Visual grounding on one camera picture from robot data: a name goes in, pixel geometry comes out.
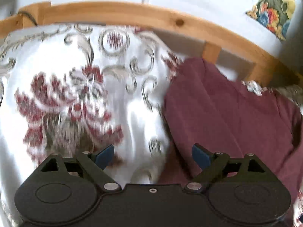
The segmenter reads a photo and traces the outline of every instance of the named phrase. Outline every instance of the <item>circular cover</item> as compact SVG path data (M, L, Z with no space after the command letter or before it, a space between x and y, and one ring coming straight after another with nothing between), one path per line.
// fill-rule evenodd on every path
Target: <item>circular cover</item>
M225 217L241 223L264 224L278 220L291 199L281 183L236 183L231 178L214 184L209 201Z
M92 183L66 173L44 172L16 192L15 205L24 219L40 223L71 221L88 211L97 198Z

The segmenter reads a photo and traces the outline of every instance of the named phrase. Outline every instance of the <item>red flower pattern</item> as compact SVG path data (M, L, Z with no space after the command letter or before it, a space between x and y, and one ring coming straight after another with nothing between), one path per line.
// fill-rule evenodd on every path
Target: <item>red flower pattern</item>
M273 26L267 25L266 27L267 27L267 29L269 29L272 33L276 33L276 30L275 30L275 28L274 28Z
M264 13L268 11L268 2L261 3L260 5L260 13Z
M123 138L121 126L111 128L108 122L112 115L107 111L100 113L96 105L100 96L106 96L101 86L103 75L99 67L86 66L82 71L73 69L69 76L71 83L66 82L66 77L62 83L56 76L51 76L47 83L45 74L41 72L34 76L31 83L33 98L20 93L19 89L15 93L17 108L28 122L23 142L28 145L27 151L37 163L56 152L57 148L69 151L69 155L75 153L79 134L88 135L92 144L96 145L92 149L117 144ZM81 99L83 94L89 95L89 98ZM53 132L51 141L48 141L48 132ZM56 141L60 144L47 146Z
M107 35L107 43L110 48L120 48L123 45L123 36L120 35L119 32L110 32Z
M269 18L269 21L268 21L268 24L272 24L272 22L279 22L279 15L278 15L278 12L273 9L273 8L269 8L268 11L268 18Z
M169 79L173 79L177 75L178 66L180 66L183 61L178 59L178 57L172 52L168 51L167 53L169 55L169 58L164 58L163 56L161 56L161 59L164 61L164 63L170 70Z

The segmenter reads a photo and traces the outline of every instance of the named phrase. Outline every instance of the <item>floral pattern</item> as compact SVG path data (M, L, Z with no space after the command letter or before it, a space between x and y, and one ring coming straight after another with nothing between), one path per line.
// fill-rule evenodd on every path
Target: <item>floral pattern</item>
M294 8L294 0L259 0L246 14L274 33L280 40L286 40Z
M303 223L299 220L299 218L303 214L303 193L299 190L298 197L294 203L294 222L293 227L302 227Z
M256 81L242 81L242 84L247 87L249 92L253 92L257 96L262 96L262 93L267 90L267 88L262 88Z
M107 43L110 48L114 48L116 50L123 45L123 37L119 32L110 32L107 34Z
M281 95L287 97L294 104L296 104L302 113L303 108L303 89L299 85L290 85L286 87L275 88Z
M63 82L55 75L46 80L45 73L33 77L33 97L16 90L18 111L26 118L28 130L23 142L32 160L42 162L49 154L73 156L77 151L100 150L117 144L123 138L121 125L111 123L106 110L105 75L117 74L112 68L100 70L93 66L93 51L85 36L68 34L65 43L78 38L78 47L86 54L87 64L81 70L73 68Z
M178 66L180 66L183 61L179 59L174 53L168 51L169 58L165 58L161 56L161 59L164 61L164 63L167 65L167 67L170 70L170 74L168 76L169 80L173 80L177 76L177 69Z

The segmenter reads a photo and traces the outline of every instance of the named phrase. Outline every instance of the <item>wood knot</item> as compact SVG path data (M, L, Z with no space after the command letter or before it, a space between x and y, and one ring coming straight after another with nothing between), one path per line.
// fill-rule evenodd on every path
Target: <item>wood knot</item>
M176 19L176 26L181 27L184 25L184 20L183 19Z

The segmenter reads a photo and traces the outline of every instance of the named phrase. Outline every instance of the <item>black cable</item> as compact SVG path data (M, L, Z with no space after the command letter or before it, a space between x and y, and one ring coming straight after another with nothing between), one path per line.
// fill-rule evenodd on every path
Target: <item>black cable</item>
M26 11L19 11L17 14L25 15L27 18L29 18L31 20L31 22L33 22L33 24L35 26L38 25L37 21L35 20L35 18L30 13L28 13Z

